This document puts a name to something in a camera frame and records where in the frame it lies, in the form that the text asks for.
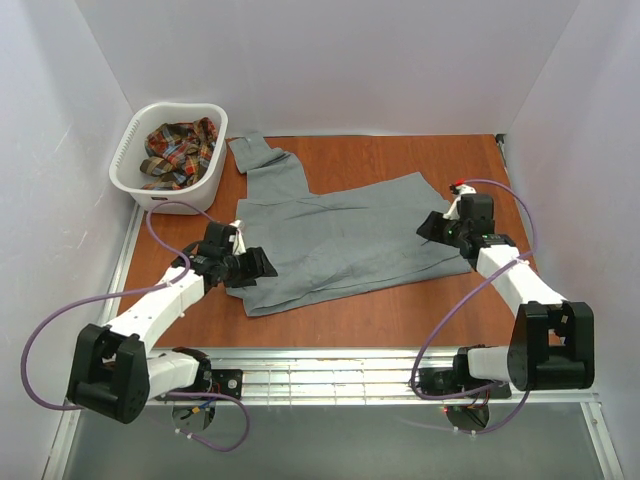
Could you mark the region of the grey long sleeve shirt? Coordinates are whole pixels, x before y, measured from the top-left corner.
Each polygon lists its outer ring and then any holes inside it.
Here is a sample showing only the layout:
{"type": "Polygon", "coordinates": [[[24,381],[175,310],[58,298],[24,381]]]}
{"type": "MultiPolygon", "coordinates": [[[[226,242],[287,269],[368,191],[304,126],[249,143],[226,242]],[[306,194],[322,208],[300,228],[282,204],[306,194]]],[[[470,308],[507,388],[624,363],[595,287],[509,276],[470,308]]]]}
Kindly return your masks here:
{"type": "Polygon", "coordinates": [[[230,141],[247,195],[236,217],[244,241],[277,271],[229,288],[250,317],[469,272],[457,249],[427,241],[418,227],[449,204],[419,173],[361,188],[314,194],[299,158],[255,133],[230,141]]]}

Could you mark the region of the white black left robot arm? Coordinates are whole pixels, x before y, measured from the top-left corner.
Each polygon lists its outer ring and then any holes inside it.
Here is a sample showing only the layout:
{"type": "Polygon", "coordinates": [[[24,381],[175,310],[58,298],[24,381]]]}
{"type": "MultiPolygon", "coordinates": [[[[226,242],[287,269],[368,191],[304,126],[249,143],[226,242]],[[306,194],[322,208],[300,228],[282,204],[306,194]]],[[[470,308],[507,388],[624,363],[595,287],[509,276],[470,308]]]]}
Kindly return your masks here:
{"type": "Polygon", "coordinates": [[[211,392],[206,354],[176,347],[154,356],[153,347],[212,288],[254,286],[276,274],[263,248],[246,246],[241,221],[209,223],[203,239],[180,252],[154,290],[105,325],[89,324],[80,331],[67,400],[128,424],[150,399],[172,391],[211,392]]]}

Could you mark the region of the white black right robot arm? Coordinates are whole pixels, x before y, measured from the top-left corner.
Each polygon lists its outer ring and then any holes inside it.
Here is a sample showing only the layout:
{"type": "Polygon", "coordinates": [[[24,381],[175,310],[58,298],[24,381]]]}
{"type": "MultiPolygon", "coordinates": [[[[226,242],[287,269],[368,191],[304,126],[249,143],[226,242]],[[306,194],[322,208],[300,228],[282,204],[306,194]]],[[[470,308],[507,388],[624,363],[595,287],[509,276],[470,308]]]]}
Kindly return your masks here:
{"type": "Polygon", "coordinates": [[[582,390],[593,385],[592,309],[549,287],[513,240],[496,233],[490,195],[461,186],[449,210],[431,212],[417,233],[458,249],[515,317],[508,345],[459,349],[451,369],[437,374],[427,394],[469,392],[492,382],[509,383],[520,391],[582,390]]]}

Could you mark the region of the plaid long sleeve shirt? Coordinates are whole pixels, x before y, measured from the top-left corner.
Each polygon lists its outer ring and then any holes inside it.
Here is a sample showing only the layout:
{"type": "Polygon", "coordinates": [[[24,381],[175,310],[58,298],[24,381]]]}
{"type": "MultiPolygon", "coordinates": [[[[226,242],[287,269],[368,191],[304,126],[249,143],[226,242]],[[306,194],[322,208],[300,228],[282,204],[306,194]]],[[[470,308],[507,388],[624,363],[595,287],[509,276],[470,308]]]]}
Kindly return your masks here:
{"type": "Polygon", "coordinates": [[[208,117],[163,123],[145,139],[147,158],[139,167],[144,190],[181,190],[200,181],[209,169],[218,131],[208,117]]]}

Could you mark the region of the white plastic laundry basket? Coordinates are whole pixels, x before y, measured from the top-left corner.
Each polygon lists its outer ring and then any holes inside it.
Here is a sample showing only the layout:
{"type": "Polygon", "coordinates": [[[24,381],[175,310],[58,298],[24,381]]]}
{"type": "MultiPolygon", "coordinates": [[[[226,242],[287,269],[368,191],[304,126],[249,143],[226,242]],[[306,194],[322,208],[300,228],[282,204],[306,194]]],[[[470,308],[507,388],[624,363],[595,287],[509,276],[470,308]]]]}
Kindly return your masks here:
{"type": "Polygon", "coordinates": [[[214,202],[226,157],[227,113],[206,103],[151,104],[129,123],[111,183],[144,210],[192,215],[214,202]]]}

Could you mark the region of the aluminium rail frame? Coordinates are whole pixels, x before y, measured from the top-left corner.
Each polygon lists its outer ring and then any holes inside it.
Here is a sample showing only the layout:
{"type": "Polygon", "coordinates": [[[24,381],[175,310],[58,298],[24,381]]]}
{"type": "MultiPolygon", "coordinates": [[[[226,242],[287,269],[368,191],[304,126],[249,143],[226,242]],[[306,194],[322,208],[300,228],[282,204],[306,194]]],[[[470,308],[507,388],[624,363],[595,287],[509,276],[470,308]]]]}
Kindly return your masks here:
{"type": "Polygon", "coordinates": [[[513,393],[489,402],[493,431],[455,431],[407,381],[410,349],[214,349],[244,374],[242,406],[176,432],[181,404],[150,403],[132,424],[63,417],[48,479],[619,479],[589,391],[513,393]]]}

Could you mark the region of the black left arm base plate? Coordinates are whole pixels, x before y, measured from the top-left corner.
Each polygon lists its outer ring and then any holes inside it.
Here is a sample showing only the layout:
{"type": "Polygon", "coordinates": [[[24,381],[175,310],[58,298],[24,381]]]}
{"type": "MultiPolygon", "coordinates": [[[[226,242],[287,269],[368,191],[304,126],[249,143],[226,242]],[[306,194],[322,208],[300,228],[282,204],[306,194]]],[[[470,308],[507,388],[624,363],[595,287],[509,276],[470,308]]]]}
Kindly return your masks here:
{"type": "Polygon", "coordinates": [[[217,369],[204,374],[205,391],[242,398],[244,372],[240,369],[217,369]]]}

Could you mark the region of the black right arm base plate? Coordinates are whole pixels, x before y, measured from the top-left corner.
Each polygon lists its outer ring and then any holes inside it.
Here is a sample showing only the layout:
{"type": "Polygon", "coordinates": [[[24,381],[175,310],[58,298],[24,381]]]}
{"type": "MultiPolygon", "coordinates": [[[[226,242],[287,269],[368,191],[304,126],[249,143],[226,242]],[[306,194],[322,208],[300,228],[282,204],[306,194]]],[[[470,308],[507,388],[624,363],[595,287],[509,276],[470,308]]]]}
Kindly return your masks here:
{"type": "MultiPolygon", "coordinates": [[[[417,373],[417,388],[423,394],[430,396],[443,396],[454,393],[461,393],[476,388],[487,386],[490,380],[480,380],[469,378],[460,380],[453,372],[452,368],[419,368],[417,373]]],[[[482,397],[486,393],[489,399],[509,399],[512,397],[511,388],[508,384],[498,382],[494,388],[480,392],[482,397]]]]}

